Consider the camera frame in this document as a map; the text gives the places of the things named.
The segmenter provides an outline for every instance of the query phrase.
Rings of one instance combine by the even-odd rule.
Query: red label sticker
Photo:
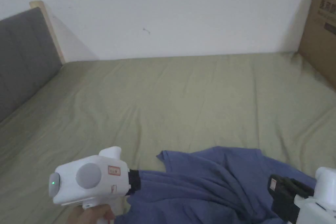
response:
[[[121,175],[120,167],[109,166],[109,174],[120,176]]]
[[[276,186],[277,186],[277,181],[275,179],[271,179],[271,184],[269,186],[271,190],[275,191]]]

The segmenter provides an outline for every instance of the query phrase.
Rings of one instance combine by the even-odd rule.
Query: fabric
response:
[[[34,8],[0,21],[0,122],[62,67],[43,14]]]
[[[66,64],[0,123],[0,223],[64,223],[72,207],[53,205],[49,175],[113,145],[131,169],[164,171],[162,150],[226,146],[314,176],[336,167],[335,106],[297,54]]]
[[[158,158],[167,172],[141,171],[142,189],[130,196],[131,209],[115,224],[280,224],[271,210],[269,176],[276,173],[311,187],[316,183],[256,149],[163,151]]]

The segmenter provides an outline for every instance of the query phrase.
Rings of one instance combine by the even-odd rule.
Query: hand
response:
[[[109,205],[100,205],[84,210],[81,206],[73,208],[67,224],[96,224],[98,219],[104,218],[109,220],[115,219],[111,207]]]

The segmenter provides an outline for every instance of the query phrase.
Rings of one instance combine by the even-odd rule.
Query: wall mark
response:
[[[148,35],[151,34],[151,32],[149,30],[145,29],[145,28],[143,28],[142,30],[148,32]]]

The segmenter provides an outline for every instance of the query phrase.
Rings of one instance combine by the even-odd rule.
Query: white wall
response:
[[[0,0],[0,18],[31,0]],[[68,61],[295,51],[310,0],[43,0]]]

